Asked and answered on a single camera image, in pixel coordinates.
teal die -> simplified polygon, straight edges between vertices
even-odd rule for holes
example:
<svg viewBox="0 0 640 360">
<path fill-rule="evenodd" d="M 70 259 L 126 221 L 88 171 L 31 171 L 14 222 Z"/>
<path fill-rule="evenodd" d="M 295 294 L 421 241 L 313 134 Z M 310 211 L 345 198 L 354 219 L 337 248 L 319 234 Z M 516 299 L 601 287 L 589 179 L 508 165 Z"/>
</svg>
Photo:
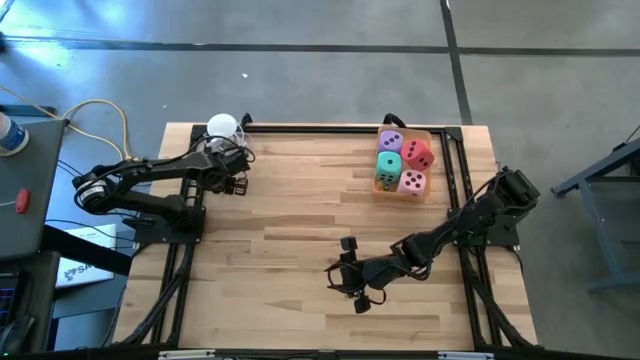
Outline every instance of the teal die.
<svg viewBox="0 0 640 360">
<path fill-rule="evenodd" d="M 394 183 L 400 180 L 402 174 L 402 158 L 400 154 L 383 151 L 378 154 L 376 164 L 376 180 L 384 183 Z"/>
</svg>

wooden tabletop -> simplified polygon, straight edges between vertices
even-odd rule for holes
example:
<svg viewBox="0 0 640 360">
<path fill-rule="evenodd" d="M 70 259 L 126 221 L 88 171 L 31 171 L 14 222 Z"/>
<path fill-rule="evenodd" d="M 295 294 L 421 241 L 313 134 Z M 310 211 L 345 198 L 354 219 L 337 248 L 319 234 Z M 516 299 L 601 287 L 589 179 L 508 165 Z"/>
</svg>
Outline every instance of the wooden tabletop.
<svg viewBox="0 0 640 360">
<path fill-rule="evenodd" d="M 167 124 L 160 157 L 183 153 L 194 124 Z M 474 187 L 496 162 L 485 126 L 462 127 Z M 329 290 L 326 273 L 354 235 L 359 256 L 388 254 L 411 232 L 430 230 L 450 207 L 440 141 L 432 190 L 424 204 L 372 196 L 376 135 L 255 134 L 257 160 L 245 197 L 205 195 L 206 231 L 196 247 L 180 347 L 427 350 L 472 349 L 457 252 L 446 246 L 425 282 L 402 278 L 388 300 L 356 315 L 353 301 Z M 457 184 L 461 184 L 453 144 Z M 151 193 L 177 194 L 179 180 Z M 461 203 L 464 197 L 460 192 Z M 114 339 L 130 334 L 158 297 L 167 246 L 152 245 L 133 261 Z M 525 338 L 536 342 L 527 295 L 514 255 L 489 248 L 496 301 Z M 370 290 L 374 299 L 380 294 Z M 169 332 L 173 300 L 165 321 Z M 479 306 L 483 334 L 486 312 Z"/>
</svg>

gray floor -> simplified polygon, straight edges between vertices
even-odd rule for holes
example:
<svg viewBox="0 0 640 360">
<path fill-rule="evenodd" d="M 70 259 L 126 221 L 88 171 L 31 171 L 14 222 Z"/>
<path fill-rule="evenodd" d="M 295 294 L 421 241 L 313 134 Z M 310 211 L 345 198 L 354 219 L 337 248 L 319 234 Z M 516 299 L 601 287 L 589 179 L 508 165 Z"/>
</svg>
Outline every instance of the gray floor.
<svg viewBox="0 0 640 360">
<path fill-rule="evenodd" d="M 640 5 L 632 0 L 449 2 L 460 46 L 640 47 Z M 189 43 L 443 46 L 438 3 L 16 0 L 0 31 Z M 139 156 L 157 154 L 166 122 L 205 121 L 219 112 L 284 122 L 378 122 L 394 112 L 412 123 L 460 124 L 448 55 L 20 48 L 1 59 L 0 83 L 39 103 L 66 109 L 91 97 L 114 100 L 129 116 Z M 522 169 L 543 192 L 519 227 L 540 343 L 640 357 L 640 289 L 586 293 L 589 281 L 607 274 L 594 231 L 579 196 L 556 200 L 547 192 L 608 154 L 640 122 L 640 58 L 463 56 L 461 62 L 474 124 L 488 125 L 498 160 Z M 13 101 L 0 94 L 0 102 Z M 84 109 L 76 121 L 121 137 L 119 118 L 107 107 Z M 117 160 L 109 147 L 77 134 L 66 137 L 61 158 L 82 171 Z M 57 176 L 49 215 L 92 224 L 117 220 L 74 209 L 65 173 Z"/>
</svg>

